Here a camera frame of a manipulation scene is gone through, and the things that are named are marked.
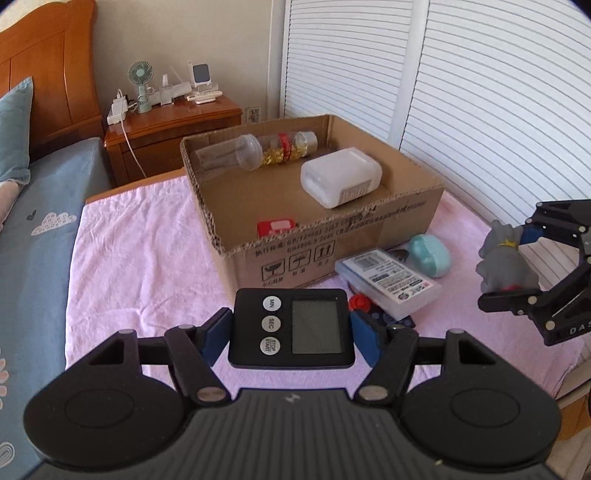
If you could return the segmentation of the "small clear spray bottle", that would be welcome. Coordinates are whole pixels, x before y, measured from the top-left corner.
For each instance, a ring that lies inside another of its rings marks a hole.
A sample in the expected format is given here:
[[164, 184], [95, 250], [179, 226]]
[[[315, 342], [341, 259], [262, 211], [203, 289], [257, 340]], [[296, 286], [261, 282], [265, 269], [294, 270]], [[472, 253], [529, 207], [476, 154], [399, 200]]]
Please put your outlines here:
[[159, 89], [160, 94], [160, 104], [162, 106], [169, 105], [172, 103], [173, 96], [172, 96], [172, 87], [169, 84], [168, 74], [164, 73], [162, 75], [161, 86]]

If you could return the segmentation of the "red toy block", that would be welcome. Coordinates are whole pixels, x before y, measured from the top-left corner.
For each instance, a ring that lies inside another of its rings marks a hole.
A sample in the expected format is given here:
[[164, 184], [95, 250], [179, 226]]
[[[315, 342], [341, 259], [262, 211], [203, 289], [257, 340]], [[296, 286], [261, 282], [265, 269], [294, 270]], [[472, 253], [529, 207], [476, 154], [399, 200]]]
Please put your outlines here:
[[257, 223], [256, 232], [257, 237], [262, 239], [273, 235], [280, 235], [290, 232], [291, 230], [294, 230], [295, 227], [297, 227], [297, 223], [290, 218], [265, 220]]

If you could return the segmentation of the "black dotted cube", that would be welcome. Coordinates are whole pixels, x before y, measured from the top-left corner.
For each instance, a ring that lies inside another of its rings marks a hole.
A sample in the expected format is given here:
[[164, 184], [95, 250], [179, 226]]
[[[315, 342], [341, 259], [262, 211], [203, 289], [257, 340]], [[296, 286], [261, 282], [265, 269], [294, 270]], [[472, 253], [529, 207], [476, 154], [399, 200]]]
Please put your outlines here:
[[392, 301], [381, 294], [367, 294], [370, 300], [370, 317], [381, 325], [401, 325], [415, 329], [416, 323], [411, 315], [402, 315], [402, 311]]

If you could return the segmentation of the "blue bedsheet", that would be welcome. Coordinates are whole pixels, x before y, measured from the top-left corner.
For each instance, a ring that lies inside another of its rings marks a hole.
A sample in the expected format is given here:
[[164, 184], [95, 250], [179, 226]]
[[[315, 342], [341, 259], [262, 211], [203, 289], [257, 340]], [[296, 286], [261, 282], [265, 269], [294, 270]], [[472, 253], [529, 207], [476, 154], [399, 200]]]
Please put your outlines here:
[[83, 140], [31, 166], [1, 230], [1, 476], [38, 462], [23, 427], [29, 400], [65, 368], [69, 270], [88, 197], [111, 186], [101, 140]]

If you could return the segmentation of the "light blue round case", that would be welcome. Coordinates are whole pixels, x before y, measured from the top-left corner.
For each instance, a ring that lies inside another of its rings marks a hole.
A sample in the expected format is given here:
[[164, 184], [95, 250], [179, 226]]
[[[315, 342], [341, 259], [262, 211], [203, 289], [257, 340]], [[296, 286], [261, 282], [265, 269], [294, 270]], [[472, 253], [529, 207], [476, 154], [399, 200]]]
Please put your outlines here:
[[450, 272], [451, 254], [438, 237], [431, 234], [416, 235], [409, 241], [407, 249], [409, 262], [420, 273], [437, 279]]

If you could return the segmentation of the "wooden nightstand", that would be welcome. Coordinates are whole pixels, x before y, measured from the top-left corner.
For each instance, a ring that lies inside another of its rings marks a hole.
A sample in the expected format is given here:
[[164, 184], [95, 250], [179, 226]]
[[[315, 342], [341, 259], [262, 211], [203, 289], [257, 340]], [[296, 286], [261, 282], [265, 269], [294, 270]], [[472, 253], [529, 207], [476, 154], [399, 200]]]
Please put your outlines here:
[[106, 129], [104, 148], [115, 184], [123, 186], [183, 167], [180, 141], [242, 124], [242, 109], [228, 97], [197, 105], [183, 99], [147, 113], [129, 113]]

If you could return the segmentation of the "black digital timer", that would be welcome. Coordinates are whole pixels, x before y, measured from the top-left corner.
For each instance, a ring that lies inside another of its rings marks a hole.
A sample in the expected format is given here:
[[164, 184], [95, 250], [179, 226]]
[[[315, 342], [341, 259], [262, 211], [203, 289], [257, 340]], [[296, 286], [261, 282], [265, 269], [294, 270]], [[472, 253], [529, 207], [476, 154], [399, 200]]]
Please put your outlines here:
[[235, 295], [228, 361], [259, 370], [349, 368], [356, 361], [342, 289], [254, 289]]

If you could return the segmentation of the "green mini fan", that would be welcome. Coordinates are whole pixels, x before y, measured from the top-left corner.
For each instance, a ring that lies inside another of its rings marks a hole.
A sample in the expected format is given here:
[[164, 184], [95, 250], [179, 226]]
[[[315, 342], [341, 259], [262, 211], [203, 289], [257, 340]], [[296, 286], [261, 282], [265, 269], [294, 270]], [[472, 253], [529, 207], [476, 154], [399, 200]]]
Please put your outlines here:
[[147, 113], [151, 110], [148, 84], [153, 77], [153, 67], [145, 60], [133, 63], [128, 69], [129, 82], [137, 87], [137, 112]]

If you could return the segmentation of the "wooden headboard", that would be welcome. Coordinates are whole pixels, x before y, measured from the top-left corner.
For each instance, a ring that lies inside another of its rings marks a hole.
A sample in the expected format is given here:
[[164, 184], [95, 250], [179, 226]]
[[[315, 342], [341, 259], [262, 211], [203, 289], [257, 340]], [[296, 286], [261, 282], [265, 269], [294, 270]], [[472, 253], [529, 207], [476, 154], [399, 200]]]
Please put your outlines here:
[[30, 77], [30, 159], [103, 135], [93, 72], [96, 3], [47, 3], [1, 33], [1, 93]]

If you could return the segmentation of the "clear box with label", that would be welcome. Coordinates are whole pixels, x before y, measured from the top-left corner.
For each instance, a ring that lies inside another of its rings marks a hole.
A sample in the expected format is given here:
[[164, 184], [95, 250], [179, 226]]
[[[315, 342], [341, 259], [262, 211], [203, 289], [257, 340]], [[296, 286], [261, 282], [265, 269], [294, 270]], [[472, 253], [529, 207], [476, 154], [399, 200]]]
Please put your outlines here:
[[373, 249], [335, 262], [335, 272], [363, 295], [384, 295], [402, 311], [413, 315], [441, 295], [442, 287], [381, 249]]

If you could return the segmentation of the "grey elephant toy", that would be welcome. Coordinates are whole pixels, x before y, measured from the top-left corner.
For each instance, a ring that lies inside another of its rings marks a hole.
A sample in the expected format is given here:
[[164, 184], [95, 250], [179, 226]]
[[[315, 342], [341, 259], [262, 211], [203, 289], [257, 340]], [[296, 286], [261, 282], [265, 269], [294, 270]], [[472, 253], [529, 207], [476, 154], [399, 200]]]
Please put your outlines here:
[[538, 274], [519, 251], [523, 231], [523, 226], [492, 221], [476, 266], [483, 294], [539, 288]]

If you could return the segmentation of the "white louvered closet door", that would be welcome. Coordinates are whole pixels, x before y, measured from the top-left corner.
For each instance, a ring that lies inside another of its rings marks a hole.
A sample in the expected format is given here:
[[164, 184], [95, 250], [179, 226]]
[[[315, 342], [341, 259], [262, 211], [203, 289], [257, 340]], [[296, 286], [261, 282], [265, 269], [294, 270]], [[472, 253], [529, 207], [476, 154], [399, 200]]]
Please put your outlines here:
[[590, 194], [590, 21], [571, 1], [290, 1], [280, 112], [346, 119], [519, 224]]

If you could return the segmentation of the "white remote control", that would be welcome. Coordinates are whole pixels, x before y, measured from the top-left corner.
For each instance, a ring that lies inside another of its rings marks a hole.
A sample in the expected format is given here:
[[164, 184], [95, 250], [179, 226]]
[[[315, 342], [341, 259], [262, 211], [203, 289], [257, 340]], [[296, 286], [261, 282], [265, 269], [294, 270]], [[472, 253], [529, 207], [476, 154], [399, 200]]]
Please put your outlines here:
[[209, 90], [209, 91], [195, 91], [187, 94], [185, 96], [185, 100], [187, 102], [192, 102], [197, 105], [207, 104], [214, 102], [217, 98], [222, 96], [222, 92], [219, 90]]

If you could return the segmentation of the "clear plastic jar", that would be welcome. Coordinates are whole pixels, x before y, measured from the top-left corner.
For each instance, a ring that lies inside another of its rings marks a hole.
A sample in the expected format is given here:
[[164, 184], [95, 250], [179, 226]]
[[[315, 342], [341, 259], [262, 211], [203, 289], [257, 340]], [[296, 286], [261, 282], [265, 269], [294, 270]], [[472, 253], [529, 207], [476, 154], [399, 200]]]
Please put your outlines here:
[[252, 134], [200, 148], [194, 154], [205, 170], [238, 166], [252, 171], [263, 164], [263, 147]]

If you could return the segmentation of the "white translucent plastic container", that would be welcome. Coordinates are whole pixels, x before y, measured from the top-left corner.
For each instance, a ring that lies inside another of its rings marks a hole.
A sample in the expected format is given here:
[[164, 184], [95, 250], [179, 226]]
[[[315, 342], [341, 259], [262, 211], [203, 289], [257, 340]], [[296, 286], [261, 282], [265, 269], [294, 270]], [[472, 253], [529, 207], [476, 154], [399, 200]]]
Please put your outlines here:
[[381, 183], [381, 165], [356, 147], [304, 162], [301, 186], [325, 209], [359, 199]]

